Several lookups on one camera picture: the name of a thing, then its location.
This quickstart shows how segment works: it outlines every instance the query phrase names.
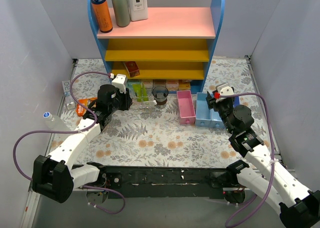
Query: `table surface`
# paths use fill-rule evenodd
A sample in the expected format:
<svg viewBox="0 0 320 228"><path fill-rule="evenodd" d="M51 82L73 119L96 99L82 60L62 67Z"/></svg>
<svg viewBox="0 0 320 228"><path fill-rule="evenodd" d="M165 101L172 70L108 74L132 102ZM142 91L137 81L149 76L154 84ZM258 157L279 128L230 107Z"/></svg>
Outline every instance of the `table surface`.
<svg viewBox="0 0 320 228"><path fill-rule="evenodd" d="M105 72L101 59L80 59L74 75L88 71ZM228 82L235 93L254 92L255 87L245 59L214 59L207 75L204 92ZM88 74L73 87L78 99L97 96L101 85L109 83L107 76ZM255 96L242 96L240 103L252 110L253 130L269 146L268 128ZM72 130L81 120L74 110L63 106L61 118ZM110 166L156 166L225 168L241 159L229 141L229 134L220 128L205 128L179 124L179 107L175 94L170 94L161 111L147 109L116 111L106 131L94 138L77 159L78 164L90 161ZM51 151L63 139L56 135Z"/></svg>

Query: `white wall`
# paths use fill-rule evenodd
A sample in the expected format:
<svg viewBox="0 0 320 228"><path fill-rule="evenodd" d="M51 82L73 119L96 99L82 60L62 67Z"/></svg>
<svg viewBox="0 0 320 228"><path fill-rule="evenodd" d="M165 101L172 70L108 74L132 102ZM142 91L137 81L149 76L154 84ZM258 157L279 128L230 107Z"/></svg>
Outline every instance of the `white wall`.
<svg viewBox="0 0 320 228"><path fill-rule="evenodd" d="M13 146L22 134L45 128L43 112L58 111L72 60L39 0L0 0L0 11L0 227L16 228L30 182L14 166ZM18 162L29 176L48 141L39 134L20 143Z"/></svg>
<svg viewBox="0 0 320 228"><path fill-rule="evenodd" d="M87 14L87 0L41 0L72 58L101 58ZM226 0L216 56L251 55L279 0ZM148 0L149 7L209 7L211 0Z"/></svg>
<svg viewBox="0 0 320 228"><path fill-rule="evenodd" d="M320 190L320 0L281 0L253 55L286 164Z"/></svg>

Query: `red connector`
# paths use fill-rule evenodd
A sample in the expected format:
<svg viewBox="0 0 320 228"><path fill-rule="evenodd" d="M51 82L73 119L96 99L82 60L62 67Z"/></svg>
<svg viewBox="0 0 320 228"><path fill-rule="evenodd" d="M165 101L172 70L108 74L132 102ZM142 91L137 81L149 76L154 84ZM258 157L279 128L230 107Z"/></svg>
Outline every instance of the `red connector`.
<svg viewBox="0 0 320 228"><path fill-rule="evenodd" d="M214 98L219 99L220 98L220 93L216 92L216 93L214 93L213 96L214 96Z"/></svg>

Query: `wooden shelf unit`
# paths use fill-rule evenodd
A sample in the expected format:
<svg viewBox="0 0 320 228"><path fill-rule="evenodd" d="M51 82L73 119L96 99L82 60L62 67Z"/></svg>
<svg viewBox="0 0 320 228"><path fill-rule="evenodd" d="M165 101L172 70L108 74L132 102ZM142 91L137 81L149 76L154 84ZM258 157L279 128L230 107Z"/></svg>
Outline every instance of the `wooden shelf unit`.
<svg viewBox="0 0 320 228"><path fill-rule="evenodd" d="M148 19L99 31L91 1L88 18L108 73L129 77L122 62L135 61L140 75L130 79L193 80L191 92L202 92L219 37L225 0L210 7L148 7Z"/></svg>

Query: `orange bottle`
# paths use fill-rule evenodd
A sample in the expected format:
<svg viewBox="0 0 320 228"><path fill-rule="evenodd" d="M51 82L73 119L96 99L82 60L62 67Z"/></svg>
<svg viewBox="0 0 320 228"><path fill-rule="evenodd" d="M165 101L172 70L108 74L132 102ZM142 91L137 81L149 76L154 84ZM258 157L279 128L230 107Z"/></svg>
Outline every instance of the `orange bottle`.
<svg viewBox="0 0 320 228"><path fill-rule="evenodd" d="M103 33L112 31L113 26L107 0L91 0L91 5L100 31Z"/></svg>

